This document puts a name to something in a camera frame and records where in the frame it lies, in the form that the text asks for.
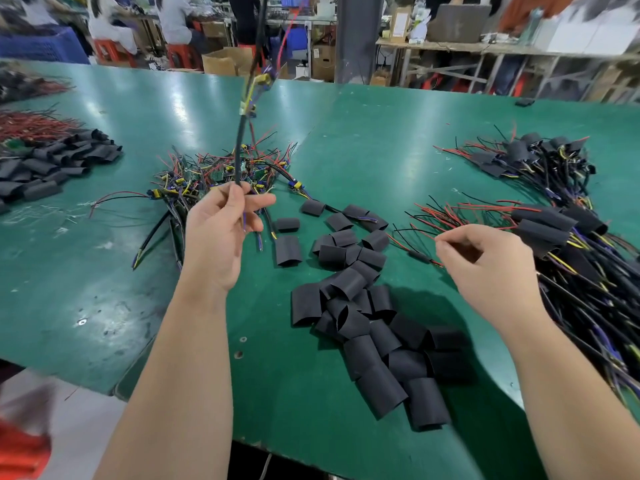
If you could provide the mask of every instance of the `workstation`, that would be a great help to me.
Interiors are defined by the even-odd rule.
[[[435,48],[425,42],[424,49]],[[153,236],[141,259],[136,256],[166,211],[162,201],[105,197],[146,196],[156,188],[150,180],[176,157],[230,154],[245,79],[89,64],[22,67],[67,81],[67,87],[0,106],[4,121],[9,113],[54,107],[51,117],[98,128],[122,154],[70,179],[62,193],[8,202],[10,211],[0,217],[3,268],[11,270],[0,278],[0,358],[128,401],[180,270],[169,227]],[[397,239],[394,225],[418,224],[406,211],[430,198],[443,205],[468,202],[468,196],[540,201],[523,185],[490,177],[447,148],[459,151],[476,137],[500,141],[501,133],[509,141],[512,132],[511,142],[532,132],[571,142],[588,136],[589,161],[597,167],[589,199],[613,232],[640,241],[640,226],[629,218],[636,194],[628,170],[634,168],[636,107],[545,99],[521,107],[512,97],[469,92],[279,77],[251,119],[258,143],[248,129],[243,141],[266,154],[288,154],[286,170],[313,199],[337,209],[370,209]],[[270,213],[274,220],[299,219],[300,263],[279,266],[276,240],[266,230],[260,245],[248,237],[242,272],[228,295],[234,440],[346,479],[544,478],[507,347],[443,268],[389,245],[376,282],[389,287],[399,313],[425,326],[455,327],[472,344],[465,354],[475,379],[441,387],[451,415],[441,428],[413,428],[402,404],[376,418],[350,378],[340,344],[292,326],[292,291],[332,275],[312,247],[335,229],[325,223],[329,211],[320,218],[303,213],[307,199],[291,188],[283,177],[273,182],[277,203]],[[353,230],[358,240],[369,234],[361,222]],[[436,259],[428,236],[403,235]],[[140,261],[134,270],[132,258]]]

